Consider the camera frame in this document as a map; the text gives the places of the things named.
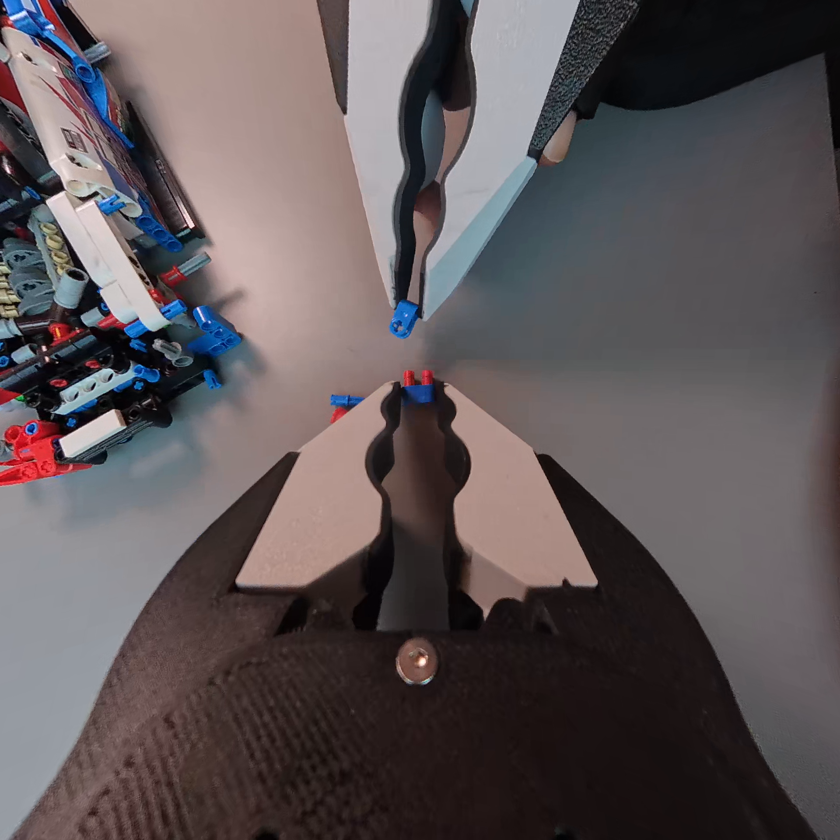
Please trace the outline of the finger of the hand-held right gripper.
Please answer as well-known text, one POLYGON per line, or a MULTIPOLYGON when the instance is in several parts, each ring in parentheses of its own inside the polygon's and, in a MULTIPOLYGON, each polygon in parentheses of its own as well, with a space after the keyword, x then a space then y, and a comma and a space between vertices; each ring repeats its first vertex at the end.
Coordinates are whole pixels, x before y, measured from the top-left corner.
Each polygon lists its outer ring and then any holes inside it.
POLYGON ((429 321, 475 264, 537 162, 529 147, 577 1, 463 2, 471 113, 444 175, 442 227, 426 257, 429 321))
POLYGON ((442 212, 445 77, 457 2, 350 1, 345 129, 385 292, 422 310, 442 212))

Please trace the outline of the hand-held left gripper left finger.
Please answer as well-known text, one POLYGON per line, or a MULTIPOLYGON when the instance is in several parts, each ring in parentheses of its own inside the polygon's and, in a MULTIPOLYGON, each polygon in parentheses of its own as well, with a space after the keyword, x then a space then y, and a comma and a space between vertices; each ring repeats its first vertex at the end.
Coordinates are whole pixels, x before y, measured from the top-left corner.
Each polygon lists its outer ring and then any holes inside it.
POLYGON ((236 585, 325 601, 354 624, 375 624, 394 563, 392 506, 402 386, 384 383, 305 444, 236 585))

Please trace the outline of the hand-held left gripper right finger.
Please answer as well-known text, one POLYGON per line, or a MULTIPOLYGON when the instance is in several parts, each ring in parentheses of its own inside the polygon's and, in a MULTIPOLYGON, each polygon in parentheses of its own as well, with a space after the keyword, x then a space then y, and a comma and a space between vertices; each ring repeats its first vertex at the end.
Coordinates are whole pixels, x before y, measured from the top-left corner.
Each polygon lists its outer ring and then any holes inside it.
POLYGON ((598 581, 534 449, 449 383, 440 420, 457 491, 455 587, 481 611, 598 581))

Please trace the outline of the grey desk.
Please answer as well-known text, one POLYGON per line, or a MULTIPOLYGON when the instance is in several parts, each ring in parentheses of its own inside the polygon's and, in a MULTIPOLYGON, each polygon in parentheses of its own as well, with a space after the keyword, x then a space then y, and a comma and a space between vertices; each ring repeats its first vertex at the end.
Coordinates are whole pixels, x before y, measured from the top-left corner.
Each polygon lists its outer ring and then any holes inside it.
POLYGON ((601 106, 455 294, 387 332, 315 2, 73 2, 211 239, 225 386, 103 467, 2 489, 2 838, 172 564, 331 393, 428 367, 551 455, 689 602, 794 803, 838 838, 838 207, 820 58, 601 106))

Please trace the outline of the person's right hand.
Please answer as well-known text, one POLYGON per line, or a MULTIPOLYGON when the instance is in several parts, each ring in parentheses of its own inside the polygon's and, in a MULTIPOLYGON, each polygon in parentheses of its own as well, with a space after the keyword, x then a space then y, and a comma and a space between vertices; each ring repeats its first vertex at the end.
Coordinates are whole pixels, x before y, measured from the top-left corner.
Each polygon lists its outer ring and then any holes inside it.
POLYGON ((549 167, 561 163, 571 146, 574 129, 578 122, 578 113, 572 108, 545 144, 539 157, 539 166, 549 167))

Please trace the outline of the partly built toy brick car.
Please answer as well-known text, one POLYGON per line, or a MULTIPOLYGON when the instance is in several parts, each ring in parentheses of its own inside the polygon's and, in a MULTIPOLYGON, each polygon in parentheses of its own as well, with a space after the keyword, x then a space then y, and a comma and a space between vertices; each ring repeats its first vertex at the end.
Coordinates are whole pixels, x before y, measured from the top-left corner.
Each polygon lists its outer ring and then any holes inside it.
POLYGON ((222 386, 236 327, 178 287, 210 261, 110 49, 68 2, 1 2, 2 487, 103 464, 222 386))

